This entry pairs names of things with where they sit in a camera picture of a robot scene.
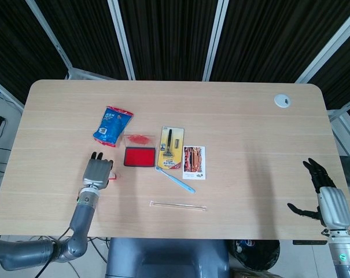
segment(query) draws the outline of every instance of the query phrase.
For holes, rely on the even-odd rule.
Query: wooden table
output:
[[[274,96],[290,96],[279,108]],[[135,114],[126,133],[185,128],[206,147],[207,179],[190,194],[153,168],[124,167],[124,144],[95,142],[106,105]],[[320,90],[272,83],[38,81],[28,96],[0,190],[0,234],[60,235],[69,225],[92,151],[113,159],[118,180],[101,191],[90,236],[325,239],[319,221],[293,214],[318,204],[302,160],[314,158],[341,188],[344,174]],[[181,178],[180,170],[171,174]],[[149,207],[149,202],[207,211]]]

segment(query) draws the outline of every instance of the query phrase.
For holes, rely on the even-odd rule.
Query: red ink pad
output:
[[[154,167],[155,148],[126,147],[123,165],[128,167]]]

